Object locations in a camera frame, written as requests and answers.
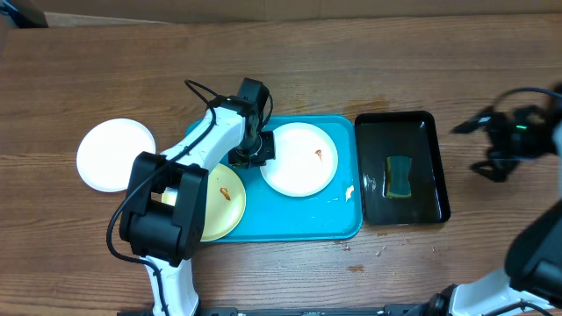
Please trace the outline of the white plate with red stain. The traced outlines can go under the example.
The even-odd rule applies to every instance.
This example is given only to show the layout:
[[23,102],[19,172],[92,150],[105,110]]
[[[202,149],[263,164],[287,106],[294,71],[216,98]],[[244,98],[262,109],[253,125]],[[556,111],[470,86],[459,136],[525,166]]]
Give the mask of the white plate with red stain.
[[273,130],[275,158],[260,168],[264,181],[292,198],[311,196],[335,177],[338,153],[332,138],[318,126],[303,122]]

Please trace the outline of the green yellow sponge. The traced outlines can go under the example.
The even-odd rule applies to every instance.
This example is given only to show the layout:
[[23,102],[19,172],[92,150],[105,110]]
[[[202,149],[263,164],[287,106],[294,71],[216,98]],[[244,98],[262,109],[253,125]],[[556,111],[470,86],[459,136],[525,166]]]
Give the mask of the green yellow sponge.
[[388,156],[385,161],[385,197],[410,198],[409,182],[412,159],[408,156]]

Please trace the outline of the white plate front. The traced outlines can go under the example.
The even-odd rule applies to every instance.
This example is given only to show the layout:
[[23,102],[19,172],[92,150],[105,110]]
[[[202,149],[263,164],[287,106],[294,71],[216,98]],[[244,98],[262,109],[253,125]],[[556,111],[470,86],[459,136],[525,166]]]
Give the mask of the white plate front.
[[114,118],[92,128],[76,153],[76,167],[82,180],[94,190],[125,190],[133,162],[141,152],[154,154],[155,139],[141,123]]

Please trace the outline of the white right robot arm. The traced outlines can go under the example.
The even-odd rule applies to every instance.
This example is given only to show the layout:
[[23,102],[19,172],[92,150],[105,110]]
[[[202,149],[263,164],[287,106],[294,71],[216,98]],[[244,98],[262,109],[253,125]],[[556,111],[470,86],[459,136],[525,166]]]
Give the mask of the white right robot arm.
[[[483,129],[492,142],[485,162],[472,171],[503,182],[522,161],[561,154],[561,107],[535,105],[507,116],[487,107],[454,127],[454,133]],[[561,307],[561,204],[556,203],[511,244],[503,268],[481,279],[451,285],[412,315],[516,315],[536,311],[548,315]]]

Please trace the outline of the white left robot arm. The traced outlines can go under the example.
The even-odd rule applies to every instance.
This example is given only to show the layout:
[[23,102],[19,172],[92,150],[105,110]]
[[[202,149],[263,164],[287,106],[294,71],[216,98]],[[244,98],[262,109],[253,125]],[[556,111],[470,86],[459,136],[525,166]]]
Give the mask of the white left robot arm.
[[204,118],[174,147],[137,155],[107,229],[111,254],[148,270],[151,315],[198,313],[191,258],[204,231],[211,172],[223,158],[249,169],[275,157],[274,136],[264,128],[270,119],[264,108],[273,100],[263,83],[246,78],[236,95],[215,94],[204,103]]

